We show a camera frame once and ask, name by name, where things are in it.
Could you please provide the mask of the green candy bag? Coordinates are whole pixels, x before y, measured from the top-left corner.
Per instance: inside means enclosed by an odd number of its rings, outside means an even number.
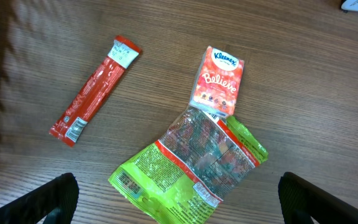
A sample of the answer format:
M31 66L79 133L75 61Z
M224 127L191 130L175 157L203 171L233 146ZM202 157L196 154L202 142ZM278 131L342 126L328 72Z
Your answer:
M188 106L110 184L159 223L204 223L268 152L234 116Z

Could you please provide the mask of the red tissue pack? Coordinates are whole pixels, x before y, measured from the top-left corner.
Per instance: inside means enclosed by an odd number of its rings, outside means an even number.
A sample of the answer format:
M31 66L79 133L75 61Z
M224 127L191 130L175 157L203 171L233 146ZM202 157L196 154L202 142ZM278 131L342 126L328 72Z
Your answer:
M195 76L189 105L222 118L234 114L244 61L209 46Z

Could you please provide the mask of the red snack bar wrapper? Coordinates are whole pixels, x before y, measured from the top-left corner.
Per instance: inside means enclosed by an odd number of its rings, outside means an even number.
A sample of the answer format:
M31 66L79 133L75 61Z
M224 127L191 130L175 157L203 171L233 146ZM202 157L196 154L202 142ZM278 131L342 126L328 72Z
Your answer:
M50 128L49 133L68 146L74 146L84 127L108 98L141 48L122 35L115 37L103 62L83 85L75 99Z

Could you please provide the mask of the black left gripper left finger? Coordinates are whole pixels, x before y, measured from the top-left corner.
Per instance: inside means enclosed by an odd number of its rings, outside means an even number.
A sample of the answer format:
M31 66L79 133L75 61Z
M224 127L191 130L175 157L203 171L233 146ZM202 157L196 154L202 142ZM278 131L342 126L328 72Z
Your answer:
M72 173L62 174L0 208L0 223L70 223L79 197Z

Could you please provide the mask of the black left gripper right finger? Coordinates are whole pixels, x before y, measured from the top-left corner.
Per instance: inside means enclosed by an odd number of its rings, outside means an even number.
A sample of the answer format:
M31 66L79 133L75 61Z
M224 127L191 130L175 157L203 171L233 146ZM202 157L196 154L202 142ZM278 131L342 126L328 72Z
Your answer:
M281 176L278 196L285 223L358 223L358 208L292 172Z

